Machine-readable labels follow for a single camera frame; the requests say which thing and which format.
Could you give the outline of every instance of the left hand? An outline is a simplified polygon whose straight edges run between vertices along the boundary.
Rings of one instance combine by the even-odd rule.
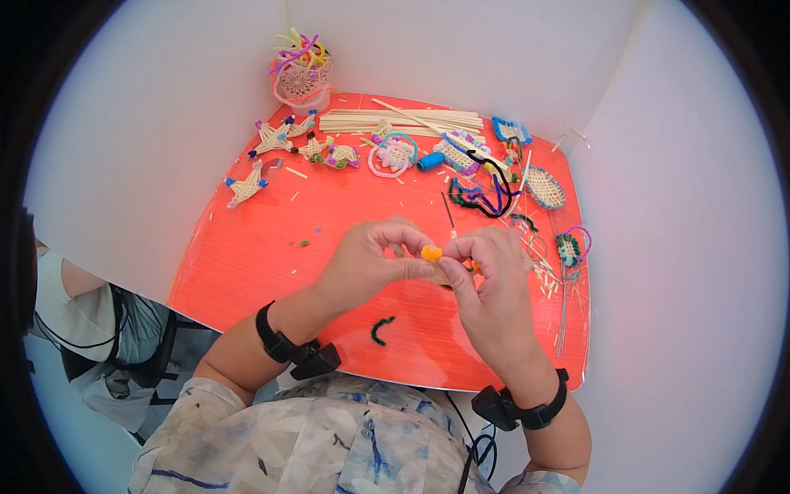
[[[430,277],[435,268],[422,258],[388,259],[390,244],[405,246],[418,256],[433,243],[411,221],[395,215],[387,221],[357,223],[340,241],[324,272],[315,282],[318,295],[339,311],[350,311],[394,281]]]

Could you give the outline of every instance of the chair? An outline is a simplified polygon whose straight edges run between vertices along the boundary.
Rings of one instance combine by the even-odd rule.
[[[178,328],[193,329],[193,330],[211,330],[197,322],[179,321],[175,312],[170,311],[167,317],[167,325],[164,328],[162,335],[162,342],[156,347],[154,354],[140,364],[123,365],[116,361],[114,357],[107,360],[113,367],[129,372],[129,376],[140,387],[156,388],[162,379],[175,381],[179,378],[178,374],[167,372],[167,363],[170,362],[170,355],[173,351],[173,344],[175,343],[175,332]],[[112,350],[114,355],[118,351],[117,344]],[[93,360],[86,359],[82,355],[78,355],[67,347],[61,347],[61,360],[63,361],[63,369],[66,371],[66,378],[71,382],[80,375],[89,371],[97,364]],[[151,397],[151,405],[172,405],[175,403],[175,398],[160,398],[154,390]]]

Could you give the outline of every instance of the orange tabletop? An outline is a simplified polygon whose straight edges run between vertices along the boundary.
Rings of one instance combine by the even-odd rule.
[[[332,108],[383,109],[371,101],[373,97],[406,110],[429,106],[445,109],[386,96],[341,93],[332,95],[327,111]],[[289,108],[283,106],[269,122],[276,128],[288,115]],[[303,117],[296,117],[296,122],[302,120]],[[504,159],[504,148],[492,130],[491,121],[485,119],[484,122],[482,135],[488,147],[497,158]],[[250,127],[254,137],[241,151],[238,161],[230,165],[227,176],[245,179],[257,159],[266,162],[282,158],[283,166],[269,172],[268,187],[235,209],[226,207],[232,191],[222,183],[217,185],[214,197],[197,222],[171,290],[168,304],[176,311],[224,332],[271,300],[314,281],[340,238],[357,221],[378,221],[397,213],[418,224],[437,245],[442,246],[450,240],[450,223],[439,191],[447,191],[445,175],[456,175],[446,168],[418,172],[412,167],[401,175],[404,184],[400,184],[371,173],[367,167],[369,146],[359,147],[359,168],[336,170],[285,151],[270,151],[251,160],[247,151],[259,144],[260,138],[252,123]],[[314,131],[319,141],[324,141],[325,135],[318,130],[318,125]],[[336,143],[359,146],[360,137],[340,134]],[[304,135],[292,140],[297,147],[307,142]],[[427,137],[414,140],[426,153],[430,153],[438,142],[437,138]],[[562,270],[555,236],[581,224],[581,215],[565,156],[559,149],[552,153],[554,146],[550,142],[534,140],[524,147],[525,160],[532,150],[531,165],[547,170],[557,179],[565,191],[567,203],[561,209],[548,211],[527,194],[519,199],[514,212],[534,221],[548,245],[546,261],[560,278]],[[286,166],[309,178],[284,170]],[[446,173],[437,175],[441,170]],[[520,169],[514,170],[521,176]],[[490,176],[481,168],[472,181],[484,177],[490,182]],[[465,180],[461,180],[461,184],[468,186]],[[450,210],[459,235],[490,224],[506,227],[476,210],[462,209],[452,203]],[[583,250],[581,235],[576,231],[574,236]],[[302,240],[309,240],[310,245],[300,247]],[[570,283],[566,285],[566,340],[560,357],[556,356],[555,344],[563,287],[548,299],[540,290],[537,276],[529,275],[535,334],[552,363],[568,370],[571,390],[584,381],[587,366],[589,282],[586,268],[585,260],[575,282],[577,289],[571,290]],[[371,339],[371,327],[391,315],[396,316],[395,320],[378,331],[378,336],[386,341],[386,346],[380,346]],[[402,281],[389,286],[367,304],[329,325],[320,340],[335,344],[343,360],[340,369],[347,373],[448,390],[478,391],[489,384],[501,386],[470,345],[458,318],[453,293],[427,281]]]

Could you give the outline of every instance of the blue thread spool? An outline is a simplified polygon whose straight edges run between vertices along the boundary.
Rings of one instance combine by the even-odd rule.
[[[428,170],[433,170],[442,163],[444,163],[443,154],[431,153],[427,156],[423,156],[417,161],[417,169],[421,172],[427,172]]]

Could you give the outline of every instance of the finger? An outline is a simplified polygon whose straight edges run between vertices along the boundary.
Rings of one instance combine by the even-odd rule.
[[[531,257],[529,257],[529,254],[527,254],[526,250],[522,249],[521,247],[519,247],[518,250],[521,252],[521,264],[524,265],[524,269],[527,270],[527,273],[532,272],[532,270],[535,268],[535,262]]]
[[[486,278],[496,273],[497,265],[504,254],[491,242],[491,239],[482,235],[460,236],[451,240],[443,249],[442,257],[448,257],[459,262],[472,258],[480,264],[483,276]]]
[[[395,214],[387,219],[387,221],[400,221],[401,223],[410,224],[412,227],[417,228],[419,230],[419,226],[412,221],[407,220],[406,218],[402,217],[400,214]]]
[[[477,294],[472,275],[463,264],[453,258],[440,258],[436,264],[444,271],[450,286],[455,292],[455,300],[460,309],[473,309],[480,306],[480,296]]]
[[[370,235],[382,249],[391,243],[396,243],[405,245],[412,255],[416,255],[424,246],[433,244],[433,241],[419,229],[401,221],[373,224]]]
[[[510,256],[520,256],[516,249],[520,249],[518,232],[512,228],[497,228],[494,226],[483,228],[481,235],[486,236],[503,253]]]
[[[387,259],[386,266],[388,283],[413,278],[427,278],[436,272],[433,264],[419,258]]]

